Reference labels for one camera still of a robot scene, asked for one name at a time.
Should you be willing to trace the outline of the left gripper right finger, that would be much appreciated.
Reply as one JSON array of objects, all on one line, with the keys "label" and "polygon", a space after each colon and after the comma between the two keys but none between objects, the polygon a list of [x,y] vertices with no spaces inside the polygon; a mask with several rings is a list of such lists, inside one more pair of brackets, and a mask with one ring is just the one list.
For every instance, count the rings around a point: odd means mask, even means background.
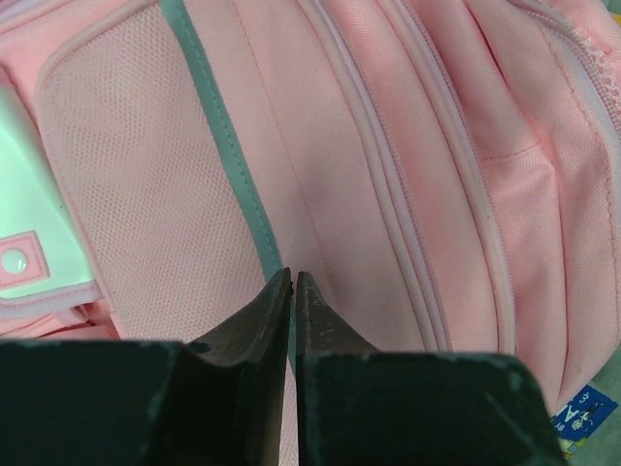
[{"label": "left gripper right finger", "polygon": [[516,358],[381,351],[305,272],[295,311],[301,464],[564,463],[539,385]]}]

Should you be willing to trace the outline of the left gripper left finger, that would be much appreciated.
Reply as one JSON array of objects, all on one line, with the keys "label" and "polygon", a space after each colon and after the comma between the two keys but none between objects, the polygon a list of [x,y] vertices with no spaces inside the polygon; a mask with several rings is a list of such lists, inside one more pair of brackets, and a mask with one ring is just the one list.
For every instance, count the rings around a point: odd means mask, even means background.
[{"label": "left gripper left finger", "polygon": [[194,341],[1,344],[5,465],[275,465],[291,275]]}]

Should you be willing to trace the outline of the pink student backpack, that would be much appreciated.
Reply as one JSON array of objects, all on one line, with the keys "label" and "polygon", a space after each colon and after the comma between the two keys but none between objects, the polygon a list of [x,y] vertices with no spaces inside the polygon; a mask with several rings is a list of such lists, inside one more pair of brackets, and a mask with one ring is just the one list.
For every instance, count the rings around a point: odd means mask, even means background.
[{"label": "pink student backpack", "polygon": [[76,248],[13,226],[8,339],[190,341],[280,268],[382,350],[620,342],[620,27],[599,1],[5,1],[1,107]]}]

